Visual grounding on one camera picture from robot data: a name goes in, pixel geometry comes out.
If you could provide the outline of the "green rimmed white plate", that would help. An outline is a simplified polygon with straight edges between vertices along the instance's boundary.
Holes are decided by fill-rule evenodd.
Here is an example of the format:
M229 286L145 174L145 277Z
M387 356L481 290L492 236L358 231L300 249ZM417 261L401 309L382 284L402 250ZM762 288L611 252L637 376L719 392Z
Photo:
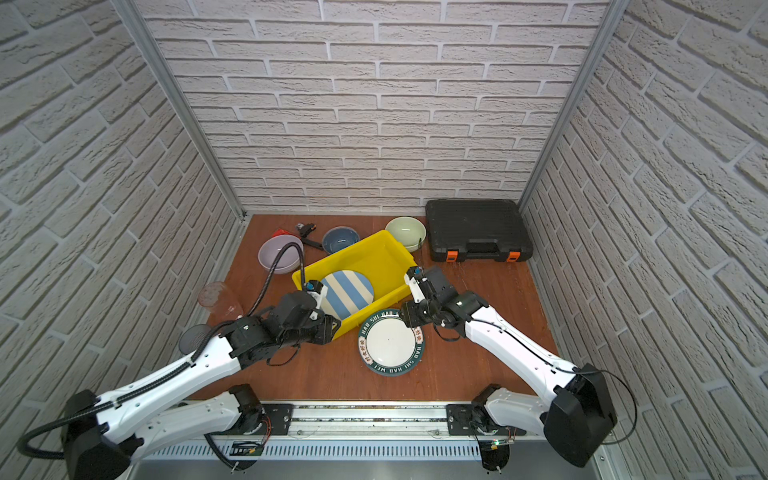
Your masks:
M358 351L374 373L387 377L405 375L423 358L425 338L420 327L410 328L396 309L376 312L358 331Z

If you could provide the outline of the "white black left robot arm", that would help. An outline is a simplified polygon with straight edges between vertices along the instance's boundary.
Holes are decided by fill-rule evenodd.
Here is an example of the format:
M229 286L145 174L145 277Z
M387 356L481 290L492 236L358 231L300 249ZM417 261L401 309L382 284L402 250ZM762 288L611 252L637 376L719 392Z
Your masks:
M71 397L74 421L62 429L71 479L116 479L149 454L198 436L252 433L266 425L251 387L237 385L212 399L186 398L225 377L304 343L325 345L341 322L321 310L318 295L285 295L262 316L240 317L212 329L197 350L124 387Z

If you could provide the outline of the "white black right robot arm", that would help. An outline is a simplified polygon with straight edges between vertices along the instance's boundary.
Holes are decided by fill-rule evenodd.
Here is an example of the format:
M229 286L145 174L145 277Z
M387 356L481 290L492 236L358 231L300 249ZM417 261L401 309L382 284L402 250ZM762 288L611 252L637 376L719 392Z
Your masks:
M500 427L519 427L544 436L564 460L583 467L617 424L604 373L577 367L552 354L504 320L473 292L440 303L423 298L404 303L400 319L409 327L427 324L454 329L513 370L538 398L506 401L489 395L487 415Z

